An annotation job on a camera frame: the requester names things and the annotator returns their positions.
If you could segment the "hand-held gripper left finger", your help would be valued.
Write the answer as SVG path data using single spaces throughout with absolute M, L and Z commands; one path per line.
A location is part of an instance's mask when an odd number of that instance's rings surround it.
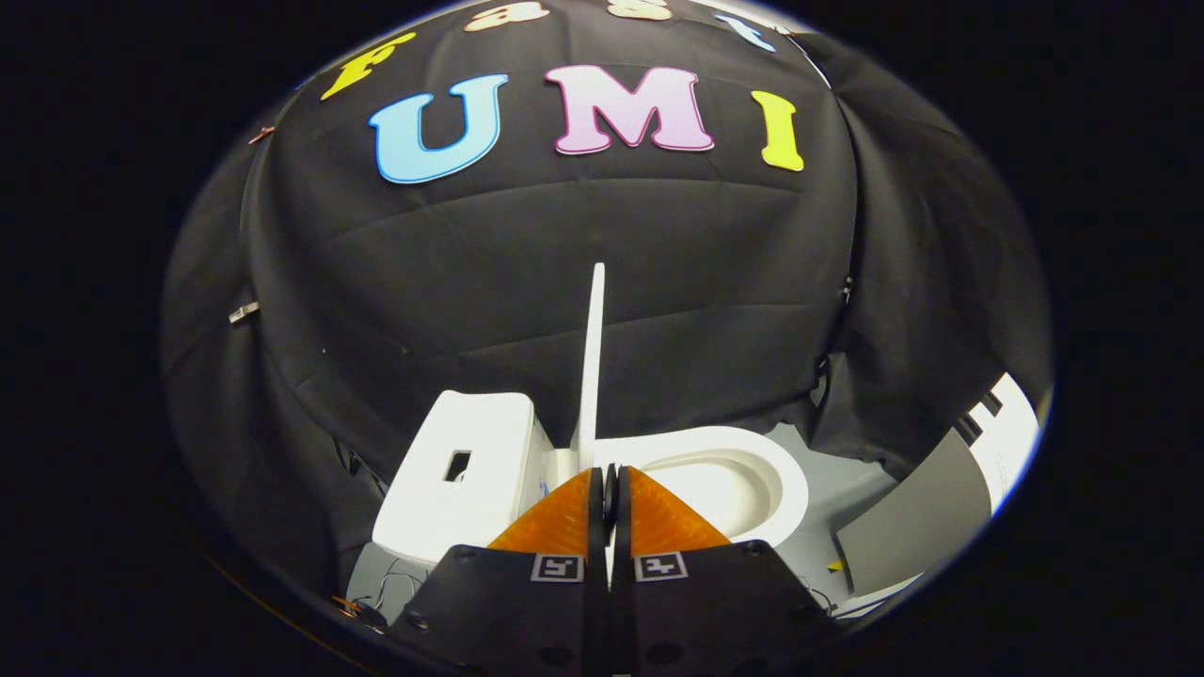
M 590 469 L 520 518 L 523 547 L 448 549 L 388 638 L 438 676 L 602 676 L 604 479 Z

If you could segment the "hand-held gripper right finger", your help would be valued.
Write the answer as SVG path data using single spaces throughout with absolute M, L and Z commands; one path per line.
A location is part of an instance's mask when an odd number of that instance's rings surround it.
M 610 672 L 799 676 L 836 642 L 837 622 L 765 540 L 638 548 L 668 524 L 665 490 L 610 471 Z

